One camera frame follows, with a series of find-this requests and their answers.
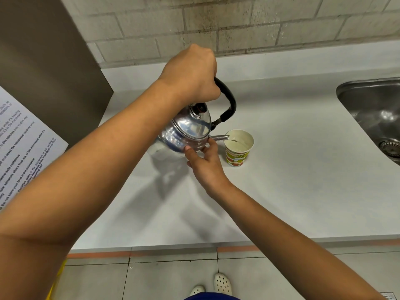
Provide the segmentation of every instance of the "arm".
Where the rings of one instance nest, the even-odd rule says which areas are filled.
[[[77,238],[185,105],[218,98],[216,60],[192,45],[135,102],[48,166],[0,213],[4,299],[44,299]]]
[[[237,226],[307,300],[383,300],[358,274],[317,243],[289,226],[225,176],[213,139],[204,159],[185,148],[188,166]]]

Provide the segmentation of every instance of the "foot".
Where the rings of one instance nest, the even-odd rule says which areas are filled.
[[[232,296],[232,285],[224,274],[218,273],[214,276],[214,291]]]
[[[206,291],[206,289],[204,288],[204,286],[202,285],[197,285],[192,289],[192,292],[190,293],[190,296],[196,295],[198,293],[204,293]]]

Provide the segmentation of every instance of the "stainless steel kettle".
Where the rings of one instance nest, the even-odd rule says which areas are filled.
[[[225,122],[236,111],[236,101],[232,92],[217,78],[215,84],[230,102],[230,107],[219,119],[211,121],[205,103],[188,105],[183,108],[161,131],[147,152],[157,160],[174,160],[184,157],[184,147],[201,150],[211,137],[215,141],[229,140],[227,135],[210,136],[210,132],[221,122]]]

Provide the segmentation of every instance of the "black kettle handle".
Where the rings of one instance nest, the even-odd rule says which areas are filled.
[[[215,120],[214,122],[211,123],[211,130],[214,130],[215,127],[221,123],[225,122],[228,120],[230,117],[233,116],[233,114],[236,111],[236,100],[232,95],[232,92],[227,88],[225,84],[222,83],[218,78],[214,77],[214,82],[215,84],[220,88],[221,92],[225,95],[225,97],[229,100],[230,107],[228,108],[227,111],[225,111],[219,119]]]

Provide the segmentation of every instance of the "kettle lid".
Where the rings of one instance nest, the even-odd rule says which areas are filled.
[[[204,139],[211,132],[211,116],[205,103],[186,106],[172,121],[183,136],[193,140]]]

